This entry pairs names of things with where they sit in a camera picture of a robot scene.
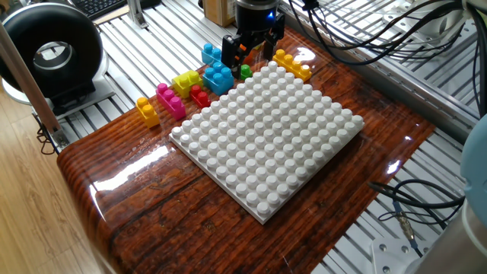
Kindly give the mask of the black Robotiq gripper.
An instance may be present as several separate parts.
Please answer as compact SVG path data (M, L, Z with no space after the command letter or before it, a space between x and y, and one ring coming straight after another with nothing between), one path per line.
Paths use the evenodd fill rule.
M277 42L284 37L285 16L277 15L280 0L236 0L237 34L222 39L221 62L230 69L238 69L252 49L253 31L266 33L263 57L272 60Z

